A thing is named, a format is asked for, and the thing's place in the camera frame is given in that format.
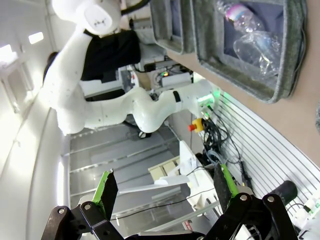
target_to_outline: black cloth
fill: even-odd
[[[140,60],[139,38],[133,30],[103,38],[93,37],[86,51],[81,80],[114,81],[118,68],[137,64]]]

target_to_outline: metal pole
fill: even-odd
[[[146,232],[163,231],[163,230],[168,229],[168,228],[170,228],[170,227],[172,227],[174,225],[177,225],[177,224],[183,223],[185,221],[188,221],[188,220],[190,220],[190,219],[192,219],[192,218],[194,218],[194,217],[196,217],[196,216],[198,216],[200,214],[204,214],[206,211],[219,206],[219,204],[220,204],[219,201],[215,201],[215,202],[211,203],[210,205],[208,205],[208,206],[206,206],[206,207],[204,207],[204,208],[202,208],[200,210],[191,212],[191,213],[189,213],[187,215],[184,215],[182,217],[179,217],[179,218],[177,218],[177,219],[175,219],[173,221],[170,221],[170,222],[167,222],[167,223],[162,224],[160,226],[156,226],[154,228],[151,228],[151,229],[147,230]]]

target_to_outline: black cylinder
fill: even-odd
[[[286,206],[298,196],[298,189],[292,181],[286,180],[269,194],[279,195],[283,204]]]

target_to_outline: gray tray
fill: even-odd
[[[174,0],[178,3],[180,37],[173,35],[171,0],[153,0],[150,2],[151,21],[155,42],[177,54],[188,54],[195,51],[194,33],[191,18],[191,2]]]
[[[248,94],[265,103],[275,103],[287,98],[293,91],[304,56],[305,0],[244,0],[282,5],[284,11],[283,41],[280,71],[268,81],[252,79],[251,73],[259,71],[247,65],[241,67],[239,59],[224,54],[224,16],[216,9],[217,0],[191,0],[195,51],[200,64]]]

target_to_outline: clear plastic bottle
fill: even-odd
[[[225,3],[223,0],[217,2],[217,9],[224,14],[226,19],[233,23],[235,30],[242,33],[264,31],[261,20],[241,3]]]

